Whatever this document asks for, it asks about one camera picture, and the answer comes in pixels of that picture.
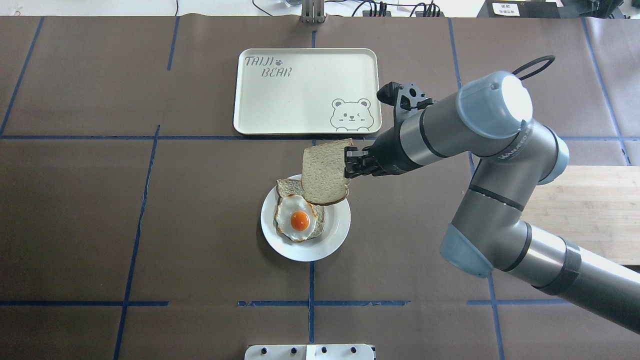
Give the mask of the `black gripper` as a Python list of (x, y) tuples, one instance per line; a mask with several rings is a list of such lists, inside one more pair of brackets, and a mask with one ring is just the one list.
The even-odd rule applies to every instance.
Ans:
[(362, 150), (358, 148), (345, 148), (343, 151), (344, 171), (343, 177), (354, 179), (359, 176), (386, 176), (387, 172), (381, 165), (384, 157), (384, 146), (370, 145)]

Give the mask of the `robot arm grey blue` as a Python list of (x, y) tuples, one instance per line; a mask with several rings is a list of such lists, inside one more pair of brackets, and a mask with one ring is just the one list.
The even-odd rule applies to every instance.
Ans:
[(473, 80), (440, 100), (391, 82), (377, 96), (394, 125), (343, 151), (345, 177), (400, 175), (471, 152), (479, 162), (441, 242), (441, 256), (487, 278), (494, 269), (549, 296), (639, 332), (639, 274), (524, 221), (535, 187), (569, 164), (569, 148), (533, 118), (528, 89), (509, 71)]

